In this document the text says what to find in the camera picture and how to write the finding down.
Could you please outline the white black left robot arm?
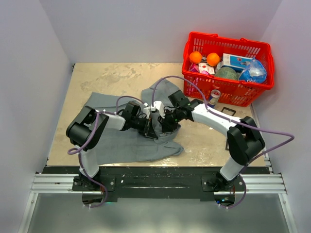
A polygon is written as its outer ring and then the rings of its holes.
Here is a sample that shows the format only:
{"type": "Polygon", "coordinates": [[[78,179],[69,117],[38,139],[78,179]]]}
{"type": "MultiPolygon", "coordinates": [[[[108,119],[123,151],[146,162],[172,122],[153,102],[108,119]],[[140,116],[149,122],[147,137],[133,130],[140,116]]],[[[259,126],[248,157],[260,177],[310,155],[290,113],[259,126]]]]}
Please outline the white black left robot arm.
{"type": "Polygon", "coordinates": [[[142,113],[140,105],[134,101],[128,102],[124,109],[116,113],[98,111],[90,106],[83,107],[68,126],[66,136],[73,145],[73,148],[68,150],[68,154],[78,154],[80,164],[79,175],[74,178],[74,183],[90,191],[104,191],[94,150],[104,129],[117,131],[134,129],[146,138],[158,139],[151,116],[142,113]]]}

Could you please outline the grey button-up shirt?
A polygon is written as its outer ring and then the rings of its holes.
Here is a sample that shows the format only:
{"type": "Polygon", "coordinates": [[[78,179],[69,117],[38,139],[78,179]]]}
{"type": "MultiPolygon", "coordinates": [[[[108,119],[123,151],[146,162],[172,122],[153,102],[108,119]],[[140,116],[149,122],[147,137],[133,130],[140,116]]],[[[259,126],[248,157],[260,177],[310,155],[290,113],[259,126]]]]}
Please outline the grey button-up shirt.
{"type": "MultiPolygon", "coordinates": [[[[140,99],[149,105],[154,86],[155,83],[141,92],[140,99]]],[[[168,96],[178,90],[180,89],[175,84],[164,80],[156,87],[155,100],[163,102],[166,106],[171,105],[168,96]]],[[[96,110],[105,109],[108,112],[114,112],[118,97],[93,92],[85,105],[96,110]]],[[[122,132],[105,128],[98,144],[93,149],[97,155],[98,164],[156,161],[180,155],[184,148],[173,140],[181,126],[178,125],[173,132],[163,133],[157,120],[158,117],[158,113],[152,114],[152,124],[158,140],[146,138],[135,129],[122,132]]]]}

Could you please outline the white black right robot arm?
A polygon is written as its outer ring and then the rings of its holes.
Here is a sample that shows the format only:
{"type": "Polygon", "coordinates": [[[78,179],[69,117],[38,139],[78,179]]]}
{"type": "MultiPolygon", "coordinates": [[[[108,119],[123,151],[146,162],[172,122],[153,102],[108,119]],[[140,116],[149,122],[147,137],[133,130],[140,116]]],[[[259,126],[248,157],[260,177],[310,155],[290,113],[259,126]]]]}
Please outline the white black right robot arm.
{"type": "Polygon", "coordinates": [[[168,99],[172,110],[167,110],[161,101],[153,102],[151,107],[153,112],[159,113],[158,121],[163,132],[174,131],[185,119],[207,125],[226,137],[230,157],[206,183],[213,191],[227,191],[240,171],[265,147],[255,121],[248,116],[238,118],[219,111],[212,113],[203,101],[189,100],[180,90],[169,95],[168,99]]]}

